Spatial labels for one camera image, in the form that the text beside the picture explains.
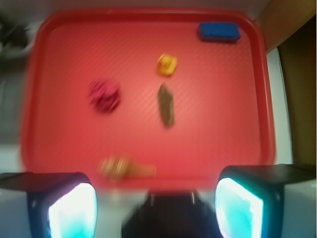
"yellow toy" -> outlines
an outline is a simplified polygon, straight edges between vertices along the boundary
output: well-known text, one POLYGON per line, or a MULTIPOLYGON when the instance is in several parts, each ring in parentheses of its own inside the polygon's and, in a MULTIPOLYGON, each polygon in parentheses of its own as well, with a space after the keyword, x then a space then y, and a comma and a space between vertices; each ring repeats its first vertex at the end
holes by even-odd
POLYGON ((165 76, 171 76, 177 66, 177 58, 167 54, 161 55, 158 60, 158 72, 165 76))

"tan object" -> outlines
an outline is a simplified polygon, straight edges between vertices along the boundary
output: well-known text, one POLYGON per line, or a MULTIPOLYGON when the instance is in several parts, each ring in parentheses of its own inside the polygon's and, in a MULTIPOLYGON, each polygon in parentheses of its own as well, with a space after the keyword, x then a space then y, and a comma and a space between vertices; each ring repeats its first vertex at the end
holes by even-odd
POLYGON ((126 156, 110 157, 103 160, 99 172, 111 179, 123 179, 127 177, 153 177, 156 174, 156 166, 137 163, 126 156))

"blue sponge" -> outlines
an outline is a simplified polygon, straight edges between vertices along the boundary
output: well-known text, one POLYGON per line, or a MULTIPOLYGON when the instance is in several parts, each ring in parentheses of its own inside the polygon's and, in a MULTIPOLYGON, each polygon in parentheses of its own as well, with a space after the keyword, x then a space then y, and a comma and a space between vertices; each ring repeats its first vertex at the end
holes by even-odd
POLYGON ((240 39, 238 25, 226 22, 199 24, 199 35, 203 41, 237 42, 240 39))

